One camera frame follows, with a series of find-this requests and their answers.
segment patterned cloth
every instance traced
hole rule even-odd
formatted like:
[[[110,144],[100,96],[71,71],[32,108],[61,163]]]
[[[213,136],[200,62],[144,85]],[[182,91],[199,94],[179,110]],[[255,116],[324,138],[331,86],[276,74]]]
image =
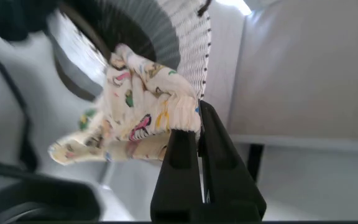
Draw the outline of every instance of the patterned cloth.
[[[80,131],[59,139],[49,154],[60,164],[160,159],[170,130],[200,133],[198,99],[176,71],[121,44],[112,54],[103,92],[80,119]]]

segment dark cord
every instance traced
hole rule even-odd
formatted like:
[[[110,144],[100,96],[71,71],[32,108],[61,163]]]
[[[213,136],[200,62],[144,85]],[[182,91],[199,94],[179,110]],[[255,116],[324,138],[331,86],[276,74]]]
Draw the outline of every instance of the dark cord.
[[[203,16],[204,12],[208,10],[208,7],[211,5],[212,0],[206,0],[206,3],[201,9],[198,10],[198,17]]]

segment black leg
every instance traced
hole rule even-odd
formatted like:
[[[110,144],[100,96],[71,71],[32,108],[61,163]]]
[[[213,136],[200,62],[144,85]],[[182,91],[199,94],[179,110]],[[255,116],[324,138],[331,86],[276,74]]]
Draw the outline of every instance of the black leg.
[[[249,146],[247,168],[249,174],[256,182],[259,173],[260,161],[264,152],[265,145],[263,144],[251,144]]]

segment woven basket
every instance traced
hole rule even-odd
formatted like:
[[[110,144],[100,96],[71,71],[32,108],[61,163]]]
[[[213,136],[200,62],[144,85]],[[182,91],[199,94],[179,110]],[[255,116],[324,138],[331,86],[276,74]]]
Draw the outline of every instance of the woven basket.
[[[110,52],[125,43],[135,53],[178,70],[203,97],[211,28],[199,0],[72,0],[49,22],[58,73],[76,95],[102,91]]]

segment bright light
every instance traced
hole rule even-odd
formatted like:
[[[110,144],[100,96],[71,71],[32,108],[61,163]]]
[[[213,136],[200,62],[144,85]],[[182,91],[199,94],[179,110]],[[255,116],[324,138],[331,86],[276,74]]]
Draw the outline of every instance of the bright light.
[[[244,2],[244,0],[216,0],[217,2],[227,5],[227,6],[236,6],[243,15],[247,16],[251,14],[251,10]]]

